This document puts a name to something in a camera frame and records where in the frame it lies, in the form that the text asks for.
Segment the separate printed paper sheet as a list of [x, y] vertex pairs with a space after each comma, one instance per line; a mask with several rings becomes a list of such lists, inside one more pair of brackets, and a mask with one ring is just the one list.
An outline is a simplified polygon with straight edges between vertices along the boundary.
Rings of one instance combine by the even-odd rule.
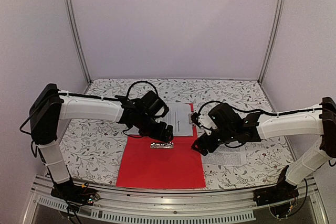
[[233, 167], [243, 166], [247, 163], [245, 147], [228, 148], [221, 145], [213, 153], [203, 156], [202, 163]]

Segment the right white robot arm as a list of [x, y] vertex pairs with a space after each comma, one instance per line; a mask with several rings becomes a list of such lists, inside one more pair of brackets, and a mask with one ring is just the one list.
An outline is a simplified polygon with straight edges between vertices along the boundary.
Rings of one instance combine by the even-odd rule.
[[228, 103], [215, 102], [206, 115], [197, 111], [191, 121], [204, 129], [193, 143], [192, 149], [203, 156], [213, 153], [220, 145], [239, 144], [294, 135], [316, 135], [318, 140], [297, 161], [287, 165], [280, 173], [277, 185], [271, 190], [276, 201], [284, 200], [292, 188], [322, 165], [335, 158], [335, 101], [324, 97], [321, 103], [308, 108], [267, 112], [254, 109], [241, 118], [237, 109]]

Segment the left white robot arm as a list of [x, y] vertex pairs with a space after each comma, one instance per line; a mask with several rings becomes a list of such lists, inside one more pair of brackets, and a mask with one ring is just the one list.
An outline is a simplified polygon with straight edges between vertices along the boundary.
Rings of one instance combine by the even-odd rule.
[[61, 91], [54, 83], [45, 86], [29, 110], [28, 118], [19, 130], [31, 137], [31, 150], [39, 155], [58, 192], [67, 200], [78, 195], [78, 188], [71, 176], [57, 143], [59, 121], [72, 119], [107, 120], [124, 124], [128, 129], [136, 127], [141, 137], [149, 137], [163, 143], [172, 141], [173, 127], [162, 122], [169, 107], [159, 97], [157, 90], [147, 92], [141, 98], [128, 95], [113, 98]]

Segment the red file folder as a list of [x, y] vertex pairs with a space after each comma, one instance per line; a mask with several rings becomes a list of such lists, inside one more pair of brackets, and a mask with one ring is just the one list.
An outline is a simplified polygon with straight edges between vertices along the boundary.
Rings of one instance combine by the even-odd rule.
[[142, 189], [201, 189], [205, 178], [200, 153], [191, 146], [197, 139], [175, 136], [173, 148], [151, 148], [149, 137], [128, 137], [116, 181], [117, 187]]

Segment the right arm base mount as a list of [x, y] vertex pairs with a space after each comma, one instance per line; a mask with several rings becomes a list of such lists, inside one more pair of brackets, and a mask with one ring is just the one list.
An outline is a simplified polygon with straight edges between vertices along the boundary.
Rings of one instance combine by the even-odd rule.
[[[297, 186], [286, 182], [286, 166], [280, 173], [277, 183], [274, 186], [256, 189], [253, 191], [253, 201], [257, 206], [275, 204], [285, 200], [294, 200], [296, 202], [299, 196]], [[294, 208], [295, 203], [285, 203], [270, 208], [271, 214], [278, 218], [287, 218]]]

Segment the spine metal folder clip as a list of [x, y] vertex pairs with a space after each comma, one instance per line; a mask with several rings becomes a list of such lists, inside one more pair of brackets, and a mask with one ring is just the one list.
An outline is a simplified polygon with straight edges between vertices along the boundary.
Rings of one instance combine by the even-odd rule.
[[151, 149], [173, 149], [174, 143], [168, 142], [168, 143], [159, 143], [159, 142], [153, 142], [150, 144]]

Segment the printed white paper sheets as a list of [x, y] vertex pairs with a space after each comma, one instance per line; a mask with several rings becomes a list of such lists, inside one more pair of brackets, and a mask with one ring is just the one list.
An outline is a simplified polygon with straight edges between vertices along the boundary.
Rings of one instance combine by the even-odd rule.
[[193, 105], [188, 103], [169, 103], [167, 115], [160, 118], [167, 125], [173, 126], [174, 136], [192, 136], [193, 126], [190, 116], [193, 111]]

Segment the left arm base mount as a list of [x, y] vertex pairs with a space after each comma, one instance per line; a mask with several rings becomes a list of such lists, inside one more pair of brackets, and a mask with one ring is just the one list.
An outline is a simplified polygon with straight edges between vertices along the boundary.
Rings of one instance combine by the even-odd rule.
[[83, 185], [75, 185], [72, 178], [63, 183], [56, 183], [54, 180], [51, 195], [53, 197], [64, 200], [65, 202], [72, 203], [77, 206], [92, 206], [94, 202], [100, 199], [98, 191], [90, 188], [88, 183]]

